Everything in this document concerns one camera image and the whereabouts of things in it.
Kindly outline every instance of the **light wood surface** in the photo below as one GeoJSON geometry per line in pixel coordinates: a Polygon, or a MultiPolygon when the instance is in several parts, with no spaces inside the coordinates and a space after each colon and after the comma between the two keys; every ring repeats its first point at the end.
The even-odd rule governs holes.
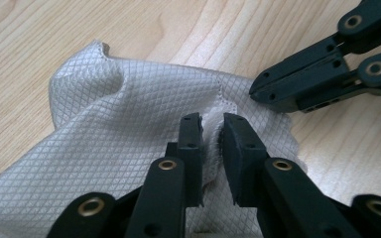
{"type": "MultiPolygon", "coordinates": [[[[329,36],[359,0],[0,1],[0,173],[52,133],[48,83],[94,39],[110,54],[216,69],[255,78],[329,36]]],[[[367,56],[349,56],[356,66],[367,56]]],[[[309,176],[349,203],[381,195],[381,97],[293,113],[309,176]]]]}

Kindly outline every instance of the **wrinkled cloth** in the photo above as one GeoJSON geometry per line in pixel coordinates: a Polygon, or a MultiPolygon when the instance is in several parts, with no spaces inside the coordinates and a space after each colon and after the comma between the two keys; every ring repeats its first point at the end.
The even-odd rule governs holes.
{"type": "Polygon", "coordinates": [[[187,209],[188,237],[260,237],[256,209],[233,206],[218,149],[223,113],[245,117],[273,157],[296,161],[290,119],[249,98],[251,79],[202,68],[116,59],[95,41],[50,82],[55,132],[0,175],[0,237],[46,237],[77,197],[119,198],[142,185],[149,165],[199,112],[204,207],[187,209]]]}

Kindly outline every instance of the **wooden table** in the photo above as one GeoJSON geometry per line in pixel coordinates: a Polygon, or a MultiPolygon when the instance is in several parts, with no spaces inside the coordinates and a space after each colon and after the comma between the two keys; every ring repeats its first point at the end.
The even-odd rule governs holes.
{"type": "MultiPolygon", "coordinates": [[[[251,78],[329,36],[359,0],[0,1],[0,173],[52,133],[48,83],[94,39],[116,57],[251,78]]],[[[358,65],[363,56],[347,57],[358,65]]],[[[293,113],[309,176],[333,198],[381,195],[381,97],[293,113]]]]}

